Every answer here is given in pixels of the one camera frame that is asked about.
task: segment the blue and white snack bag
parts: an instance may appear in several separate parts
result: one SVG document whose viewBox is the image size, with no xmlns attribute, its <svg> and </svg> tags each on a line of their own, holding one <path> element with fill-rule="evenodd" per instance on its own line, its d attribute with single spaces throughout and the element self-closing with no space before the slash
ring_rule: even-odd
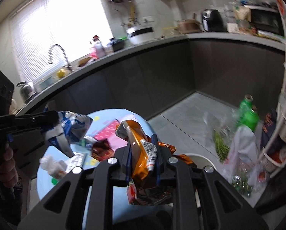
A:
<svg viewBox="0 0 286 230">
<path fill-rule="evenodd" d="M 54 110 L 55 102 L 48 102 L 44 112 Z M 41 134 L 49 145 L 55 146 L 68 157 L 74 156 L 71 144 L 79 142 L 86 134 L 93 119 L 87 115 L 73 113 L 70 111 L 58 112 L 59 121 L 52 126 L 42 127 Z"/>
</svg>

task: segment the rice cooker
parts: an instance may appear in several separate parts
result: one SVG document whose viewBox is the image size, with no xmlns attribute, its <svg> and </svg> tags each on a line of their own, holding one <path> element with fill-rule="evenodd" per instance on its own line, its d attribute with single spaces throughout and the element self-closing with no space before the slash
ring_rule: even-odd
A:
<svg viewBox="0 0 286 230">
<path fill-rule="evenodd" d="M 134 26 L 127 30 L 128 39 L 133 45 L 150 41 L 155 38 L 155 32 L 150 26 Z"/>
</svg>

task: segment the kettle handle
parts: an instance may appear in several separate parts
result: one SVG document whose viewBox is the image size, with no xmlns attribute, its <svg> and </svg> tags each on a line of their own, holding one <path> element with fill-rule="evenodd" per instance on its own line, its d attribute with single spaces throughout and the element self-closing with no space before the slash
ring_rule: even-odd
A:
<svg viewBox="0 0 286 230">
<path fill-rule="evenodd" d="M 25 84 L 27 84 L 27 81 L 19 82 L 16 86 L 21 87 L 21 86 L 23 86 L 23 85 L 25 85 Z"/>
</svg>

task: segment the white blind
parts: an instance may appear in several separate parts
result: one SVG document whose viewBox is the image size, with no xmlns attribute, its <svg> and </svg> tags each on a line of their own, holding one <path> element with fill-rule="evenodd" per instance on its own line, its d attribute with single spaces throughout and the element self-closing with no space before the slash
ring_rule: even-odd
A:
<svg viewBox="0 0 286 230">
<path fill-rule="evenodd" d="M 112 32 L 100 0 L 33 0 L 11 18 L 13 45 L 25 80 L 37 81 L 90 52 L 93 35 L 108 42 Z"/>
</svg>

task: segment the black air fryer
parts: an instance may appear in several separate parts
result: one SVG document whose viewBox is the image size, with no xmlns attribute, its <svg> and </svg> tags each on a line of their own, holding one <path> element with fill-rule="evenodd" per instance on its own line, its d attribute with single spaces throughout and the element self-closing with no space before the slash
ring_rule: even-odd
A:
<svg viewBox="0 0 286 230">
<path fill-rule="evenodd" d="M 223 19 L 217 9 L 205 9 L 202 12 L 202 24 L 206 32 L 224 32 Z"/>
</svg>

